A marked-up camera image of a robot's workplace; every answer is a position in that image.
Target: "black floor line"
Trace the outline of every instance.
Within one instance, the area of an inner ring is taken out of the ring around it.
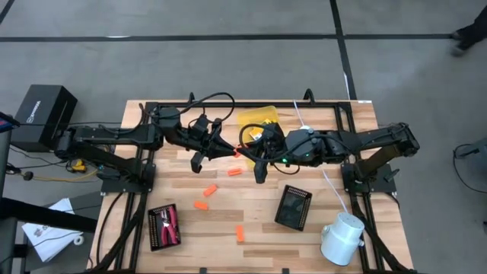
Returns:
[[[0,13],[0,24],[5,19],[5,16],[7,16],[7,13],[8,13],[8,11],[10,11],[10,8],[14,4],[14,1],[15,0],[8,0],[7,4],[5,4],[5,7],[3,8],[2,12]]]
[[[281,33],[281,34],[218,34],[165,35],[116,37],[0,37],[0,42],[173,42],[173,41],[235,41],[235,40],[325,40],[336,39],[335,34]]]
[[[345,34],[345,40],[443,40],[450,39],[449,33],[428,34]]]
[[[332,9],[333,23],[336,29],[336,40],[340,51],[340,59],[342,60],[343,73],[345,73],[345,83],[347,85],[347,92],[350,100],[357,100],[357,93],[355,92],[355,85],[353,83],[352,69],[350,68],[349,54],[345,40],[343,39],[342,22],[340,21],[340,14],[338,12],[338,5],[336,0],[329,0]]]

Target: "gray floor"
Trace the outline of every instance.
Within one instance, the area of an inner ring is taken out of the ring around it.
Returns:
[[[344,33],[448,33],[470,24],[484,1],[340,0]],[[16,0],[0,37],[222,33],[334,33],[328,1]],[[452,149],[487,135],[487,42],[448,55],[449,40],[347,40],[358,99],[373,100],[380,124],[407,122],[420,152],[393,162],[401,172],[401,215],[417,270],[484,273],[487,196],[456,178]],[[0,110],[15,113],[30,84],[63,84],[78,99],[76,121],[120,121],[127,99],[348,97],[334,40],[0,43]],[[110,105],[113,112],[104,109]],[[12,153],[14,164],[32,164]],[[487,190],[477,157],[458,163],[465,181]],[[59,173],[62,168],[39,170]],[[43,205],[98,190],[99,183],[30,183],[8,178],[5,195]],[[80,270],[87,254],[36,272]]]

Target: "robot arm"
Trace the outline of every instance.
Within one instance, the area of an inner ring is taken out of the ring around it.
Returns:
[[[245,128],[251,126],[264,128],[262,137],[244,144],[242,134]],[[301,128],[290,131],[286,137],[277,123],[266,126],[251,124],[240,131],[240,144],[242,148],[238,151],[256,162],[254,175],[257,183],[264,183],[267,164],[308,167],[317,167],[322,163],[339,164],[360,151],[380,148],[369,159],[354,163],[355,178],[363,181],[388,161],[400,156],[413,156],[419,150],[418,142],[405,123],[356,134]]]

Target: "black box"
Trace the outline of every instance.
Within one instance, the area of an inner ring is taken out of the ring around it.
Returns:
[[[179,222],[176,220],[177,243],[168,244],[167,246],[162,245],[161,231],[162,231],[163,223],[161,218],[161,211],[169,209],[170,206],[174,207],[174,211],[176,212],[176,216],[177,216],[176,204],[164,205],[155,209],[149,209],[147,211],[148,223],[149,223],[149,238],[150,238],[149,240],[150,240],[152,252],[156,250],[162,250],[168,247],[175,247],[181,244],[180,226],[179,226]]]
[[[11,144],[27,152],[49,152],[56,136],[68,127],[78,100],[61,85],[32,84],[15,119]]]
[[[274,221],[298,231],[304,230],[312,193],[286,185]]]

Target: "small black basket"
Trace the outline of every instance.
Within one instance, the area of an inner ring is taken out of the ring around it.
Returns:
[[[181,244],[181,234],[180,234],[180,226],[176,223],[176,236],[177,236],[177,243],[175,244],[168,244],[166,246],[162,245],[161,239],[161,231],[163,227],[161,212],[163,210],[169,209],[170,207],[174,207],[174,211],[176,212],[176,219],[177,217],[177,210],[176,204],[171,205],[164,205],[155,209],[149,209],[147,211],[147,216],[149,220],[149,237],[151,242],[151,251],[161,250],[168,247],[175,247]]]
[[[304,230],[313,194],[286,185],[274,221],[298,231]]]

